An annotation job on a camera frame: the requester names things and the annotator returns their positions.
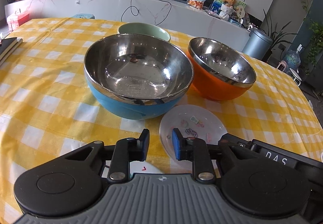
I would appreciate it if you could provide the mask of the blue steel bowl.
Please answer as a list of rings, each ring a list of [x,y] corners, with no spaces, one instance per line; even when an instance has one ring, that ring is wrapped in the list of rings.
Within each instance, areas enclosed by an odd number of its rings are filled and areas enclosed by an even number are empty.
[[[96,100],[129,120],[146,120],[172,109],[188,91],[193,65],[177,46],[142,34],[115,34],[93,43],[84,75]]]

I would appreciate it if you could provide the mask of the teddy bear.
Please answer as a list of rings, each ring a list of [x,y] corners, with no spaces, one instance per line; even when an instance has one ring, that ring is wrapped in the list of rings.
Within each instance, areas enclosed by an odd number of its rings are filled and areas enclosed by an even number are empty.
[[[228,21],[234,11],[234,5],[236,4],[237,0],[222,0],[222,2],[219,17],[225,21]]]

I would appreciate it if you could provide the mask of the small white sticker plate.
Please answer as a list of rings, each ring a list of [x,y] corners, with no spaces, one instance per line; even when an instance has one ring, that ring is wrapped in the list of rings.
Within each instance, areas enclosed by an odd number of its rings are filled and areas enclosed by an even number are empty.
[[[210,111],[196,105],[178,105],[168,111],[159,126],[159,136],[163,148],[170,157],[171,173],[189,173],[192,164],[189,161],[178,161],[172,145],[172,130],[178,128],[183,137],[203,139],[207,144],[216,145],[227,133],[221,120]]]

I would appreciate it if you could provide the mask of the yellow checkered tablecloth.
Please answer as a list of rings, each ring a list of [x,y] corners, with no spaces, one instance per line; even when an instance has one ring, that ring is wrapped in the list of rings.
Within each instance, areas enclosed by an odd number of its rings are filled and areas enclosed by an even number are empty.
[[[147,128],[148,162],[165,173],[181,172],[160,142],[159,117],[115,116],[88,88],[84,55],[119,26],[104,20],[34,19],[13,32],[23,42],[1,65],[1,223],[21,216],[13,194],[20,174],[94,140],[113,145]],[[257,80],[241,97],[213,102],[190,87],[181,104],[207,109],[237,137],[320,160],[322,127],[300,88],[266,63],[254,58],[249,63]]]

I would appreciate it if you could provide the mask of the white tv cabinet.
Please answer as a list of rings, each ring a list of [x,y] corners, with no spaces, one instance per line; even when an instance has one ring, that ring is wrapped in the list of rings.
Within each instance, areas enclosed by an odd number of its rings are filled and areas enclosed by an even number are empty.
[[[21,0],[4,7],[6,16],[25,10],[33,19],[93,14],[100,20],[155,24],[211,38],[237,51],[242,51],[249,39],[246,29],[174,0]]]

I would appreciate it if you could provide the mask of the blue plastic stool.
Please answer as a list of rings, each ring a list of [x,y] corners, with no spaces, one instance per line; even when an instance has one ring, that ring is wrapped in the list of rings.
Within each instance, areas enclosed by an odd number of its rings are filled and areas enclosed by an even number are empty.
[[[95,19],[93,14],[75,14],[72,17],[75,19]]]

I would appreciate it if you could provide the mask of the pink storage box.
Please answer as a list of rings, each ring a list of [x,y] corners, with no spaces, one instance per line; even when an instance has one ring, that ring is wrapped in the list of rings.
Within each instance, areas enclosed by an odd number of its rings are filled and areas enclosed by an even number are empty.
[[[7,25],[9,30],[12,32],[18,27],[29,21],[29,12],[28,11],[15,11],[15,13],[7,17]]]

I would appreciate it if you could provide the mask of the water bottle jug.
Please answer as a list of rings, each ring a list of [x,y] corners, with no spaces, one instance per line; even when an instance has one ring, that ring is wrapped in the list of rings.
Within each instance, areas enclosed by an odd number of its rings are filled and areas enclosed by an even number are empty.
[[[283,58],[283,61],[286,63],[285,72],[287,73],[290,71],[290,68],[293,70],[297,70],[297,68],[301,64],[300,52],[303,49],[302,44],[299,44],[297,49],[295,50],[288,50],[286,55]]]

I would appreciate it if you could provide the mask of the black notebook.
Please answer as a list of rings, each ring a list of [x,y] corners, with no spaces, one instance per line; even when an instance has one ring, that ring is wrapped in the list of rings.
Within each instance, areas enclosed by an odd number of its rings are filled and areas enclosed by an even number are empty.
[[[1,43],[1,53],[0,53],[0,65],[2,65],[5,60],[20,46],[23,39],[12,37],[5,38]]]

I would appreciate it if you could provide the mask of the grey trash can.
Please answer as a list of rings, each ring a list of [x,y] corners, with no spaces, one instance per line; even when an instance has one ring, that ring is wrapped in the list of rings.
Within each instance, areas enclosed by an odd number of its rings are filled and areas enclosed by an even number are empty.
[[[272,45],[273,40],[262,30],[254,28],[250,31],[249,36],[250,37],[244,46],[242,53],[258,60],[262,60]]]

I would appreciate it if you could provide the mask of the green ceramic bowl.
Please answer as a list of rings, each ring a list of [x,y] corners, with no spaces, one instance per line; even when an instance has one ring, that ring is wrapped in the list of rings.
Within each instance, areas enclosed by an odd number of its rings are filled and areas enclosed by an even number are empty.
[[[170,34],[164,29],[147,23],[129,22],[118,28],[118,34],[143,34],[169,42]]]

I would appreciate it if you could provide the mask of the potted leafy plant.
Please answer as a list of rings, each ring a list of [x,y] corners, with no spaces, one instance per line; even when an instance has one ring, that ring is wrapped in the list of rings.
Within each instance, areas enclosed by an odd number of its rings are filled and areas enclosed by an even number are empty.
[[[268,37],[270,37],[270,39],[272,40],[269,49],[267,50],[264,57],[262,58],[262,62],[267,62],[269,60],[270,56],[272,55],[273,49],[275,46],[277,46],[281,43],[292,44],[290,41],[287,41],[285,39],[285,37],[286,36],[295,36],[295,35],[297,35],[297,33],[288,33],[288,32],[284,31],[286,29],[286,27],[291,23],[291,21],[289,21],[280,30],[278,30],[277,29],[278,23],[273,24],[270,12],[265,13],[264,10],[263,10],[263,12],[264,12],[265,24],[267,25],[267,30],[265,31],[265,34]]]

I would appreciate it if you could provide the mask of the orange steel bowl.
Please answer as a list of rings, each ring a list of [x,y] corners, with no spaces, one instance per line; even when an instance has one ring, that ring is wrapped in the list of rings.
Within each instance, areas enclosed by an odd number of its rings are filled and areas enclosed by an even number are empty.
[[[247,59],[216,40],[191,39],[187,56],[194,68],[193,86],[204,98],[236,99],[256,82],[256,72]]]

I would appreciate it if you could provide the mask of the white fruity plate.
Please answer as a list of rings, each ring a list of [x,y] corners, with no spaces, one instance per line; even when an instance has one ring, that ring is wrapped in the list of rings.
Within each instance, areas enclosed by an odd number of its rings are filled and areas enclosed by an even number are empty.
[[[114,154],[109,165],[104,165],[101,177],[110,183],[125,183],[131,180],[134,173],[163,174],[147,162],[130,162],[127,157],[121,158],[118,154]]]

